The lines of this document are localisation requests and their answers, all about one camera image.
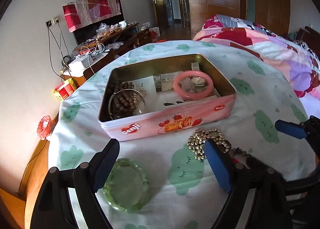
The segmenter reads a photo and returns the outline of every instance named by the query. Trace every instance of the strawberry illustration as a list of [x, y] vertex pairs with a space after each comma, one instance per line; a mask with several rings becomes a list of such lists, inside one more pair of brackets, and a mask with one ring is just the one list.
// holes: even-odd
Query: strawberry illustration
[[197, 120], [195, 120], [195, 121], [193, 122], [193, 124], [192, 124], [191, 126], [193, 127], [193, 126], [199, 125], [201, 122], [202, 122], [202, 119], [201, 119], [201, 118], [200, 118], [200, 119], [197, 119]]
[[180, 119], [182, 119], [182, 116], [181, 115], [175, 115], [174, 117], [173, 117], [173, 119], [176, 121], [176, 120], [180, 120]]

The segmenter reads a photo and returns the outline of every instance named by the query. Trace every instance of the doorway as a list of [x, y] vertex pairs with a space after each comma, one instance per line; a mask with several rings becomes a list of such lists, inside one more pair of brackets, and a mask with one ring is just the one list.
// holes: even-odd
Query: doorway
[[189, 0], [154, 0], [161, 39], [191, 39]]

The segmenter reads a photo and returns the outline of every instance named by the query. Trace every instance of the pink bangle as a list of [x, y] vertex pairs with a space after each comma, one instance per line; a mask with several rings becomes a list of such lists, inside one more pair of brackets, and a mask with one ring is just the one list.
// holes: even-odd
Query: pink bangle
[[[207, 82], [207, 88], [199, 93], [192, 93], [192, 92], [186, 92], [184, 90], [182, 90], [179, 86], [179, 83], [182, 81], [182, 79], [188, 77], [188, 76], [198, 76], [203, 78], [204, 80], [206, 80]], [[200, 71], [186, 71], [183, 72], [179, 75], [177, 75], [177, 77], [174, 79], [173, 81], [173, 89], [174, 91], [183, 99], [186, 100], [200, 100], [200, 99], [204, 99], [207, 96], [210, 95], [210, 93], [212, 93], [213, 91], [213, 81], [210, 78], [210, 76], [208, 76], [207, 74], [205, 74], [204, 72], [200, 72]]]

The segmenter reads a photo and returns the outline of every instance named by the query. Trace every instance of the red oval logo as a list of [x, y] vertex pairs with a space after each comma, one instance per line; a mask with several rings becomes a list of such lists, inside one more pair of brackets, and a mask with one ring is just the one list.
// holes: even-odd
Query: red oval logo
[[224, 105], [219, 105], [216, 108], [214, 108], [215, 111], [222, 110], [224, 108]]

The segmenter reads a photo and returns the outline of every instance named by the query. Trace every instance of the cenji logo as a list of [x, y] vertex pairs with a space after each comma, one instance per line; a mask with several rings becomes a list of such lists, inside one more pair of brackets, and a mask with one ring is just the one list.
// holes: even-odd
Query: cenji logo
[[131, 124], [129, 128], [122, 128], [121, 131], [123, 135], [127, 135], [130, 133], [137, 132], [140, 129], [140, 127], [141, 126], [138, 123], [134, 123], [134, 124]]
[[219, 105], [216, 108], [214, 108], [215, 111], [222, 110], [224, 108], [224, 105]]

